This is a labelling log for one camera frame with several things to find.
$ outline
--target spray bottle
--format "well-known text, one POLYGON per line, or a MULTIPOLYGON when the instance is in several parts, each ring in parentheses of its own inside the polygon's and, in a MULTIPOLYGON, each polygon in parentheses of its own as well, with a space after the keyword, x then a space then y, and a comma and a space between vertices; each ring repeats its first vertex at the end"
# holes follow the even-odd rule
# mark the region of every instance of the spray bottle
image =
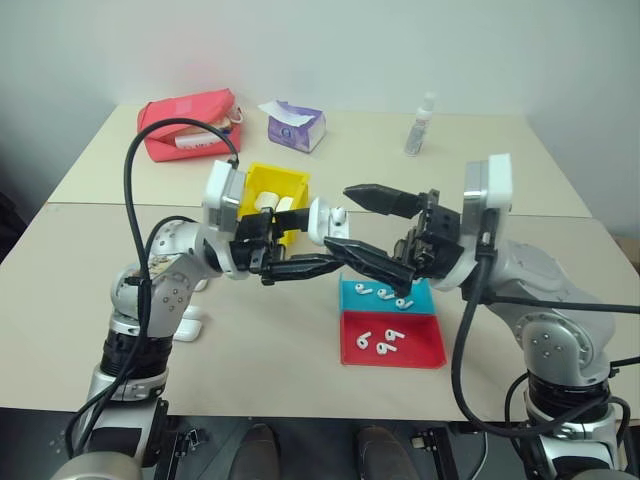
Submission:
POLYGON ((422 148, 424 136, 427 133, 431 117, 433 116, 433 106, 435 105, 436 96, 434 93, 427 92, 422 100, 422 105, 416 112, 416 121, 409 131, 407 143, 404 146, 404 153, 409 156, 416 156, 422 148))

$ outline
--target red tray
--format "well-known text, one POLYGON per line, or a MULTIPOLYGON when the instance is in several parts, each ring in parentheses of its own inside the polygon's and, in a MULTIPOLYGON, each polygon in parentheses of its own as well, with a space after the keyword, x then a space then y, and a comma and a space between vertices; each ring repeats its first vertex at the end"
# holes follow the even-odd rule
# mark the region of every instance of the red tray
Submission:
POLYGON ((435 315, 361 312, 345 310, 340 318, 340 349, 344 365, 380 367, 439 368, 447 363, 438 317, 435 315), (387 329, 401 332, 404 338, 388 341, 387 329), (361 349, 358 337, 370 332, 368 346, 361 349), (380 355, 377 344, 395 347, 380 355))

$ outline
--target blue tray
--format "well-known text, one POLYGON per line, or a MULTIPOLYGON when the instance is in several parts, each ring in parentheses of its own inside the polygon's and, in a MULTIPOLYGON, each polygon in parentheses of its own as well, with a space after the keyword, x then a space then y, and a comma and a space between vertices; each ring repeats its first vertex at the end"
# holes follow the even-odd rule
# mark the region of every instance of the blue tray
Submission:
POLYGON ((361 312, 393 312, 393 313, 412 313, 412 314, 435 314, 436 310, 431 297, 431 288, 426 279, 421 279, 411 287, 411 294, 405 298, 405 301, 413 300, 413 305, 406 310, 400 310, 395 305, 395 299, 382 300, 376 292, 384 288, 387 292, 393 292, 388 285, 374 281, 358 281, 343 280, 340 276, 340 312, 345 310, 361 311, 361 312), (370 288, 371 293, 361 295, 356 293, 355 286, 362 283, 365 289, 370 288))

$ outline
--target yellow tray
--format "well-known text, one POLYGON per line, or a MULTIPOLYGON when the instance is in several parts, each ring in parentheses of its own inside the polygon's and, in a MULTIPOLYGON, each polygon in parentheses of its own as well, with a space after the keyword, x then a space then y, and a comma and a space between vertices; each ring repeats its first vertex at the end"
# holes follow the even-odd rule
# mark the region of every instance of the yellow tray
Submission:
MULTIPOLYGON (((239 215, 243 217, 258 213, 253 204, 260 192, 277 193, 280 198, 293 197, 292 210, 306 208, 309 203, 309 177, 310 175, 304 172, 252 163, 247 172, 239 215)), ((285 246, 291 245, 296 238, 296 233, 296 231, 286 232, 280 243, 285 246)))

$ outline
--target table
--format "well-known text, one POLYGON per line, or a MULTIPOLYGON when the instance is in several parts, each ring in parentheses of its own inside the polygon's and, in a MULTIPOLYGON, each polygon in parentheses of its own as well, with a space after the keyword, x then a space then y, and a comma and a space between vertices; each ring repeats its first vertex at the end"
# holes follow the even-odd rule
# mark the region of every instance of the table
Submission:
MULTIPOLYGON (((200 219, 192 207, 142 206, 143 234, 167 215, 200 219)), ((389 250, 410 225, 370 213, 351 217, 352 237, 389 250)), ((637 275, 593 219, 512 216, 508 238, 537 245, 575 283, 603 302, 640 302, 637 275)), ((299 241, 292 253, 312 251, 299 241)), ((0 406, 74 410, 99 362, 111 312, 110 283, 135 259, 121 205, 49 204, 0 265, 0 406)), ((194 343, 175 343, 165 398, 173 414, 462 420, 449 365, 438 370, 343 366, 339 355, 338 272, 262 287, 257 278, 213 282, 192 303, 211 313, 194 343)), ((434 293, 450 358, 463 310, 459 292, 434 293)), ((607 351, 637 355, 637 316, 616 316, 607 351)), ((485 419, 502 419, 508 385, 524 371, 509 329, 478 311, 464 362, 464 388, 485 419)), ((640 417, 640 375, 612 380, 640 417)), ((514 412, 523 415, 522 404, 514 412)))
MULTIPOLYGON (((49 199, 55 203, 121 204, 125 152, 141 105, 120 105, 104 123, 49 199)), ((417 193, 436 188, 442 205, 460 210, 465 165, 510 152, 512 213, 590 217, 589 210, 521 116, 436 115, 417 157, 402 149, 413 115, 327 112, 326 138, 310 154, 270 142, 267 117, 246 109, 241 167, 260 162, 311 174, 310 195, 362 210, 344 187, 382 183, 417 193)), ((134 162, 134 200, 142 205, 199 206, 211 157, 154 163, 141 147, 134 162)))

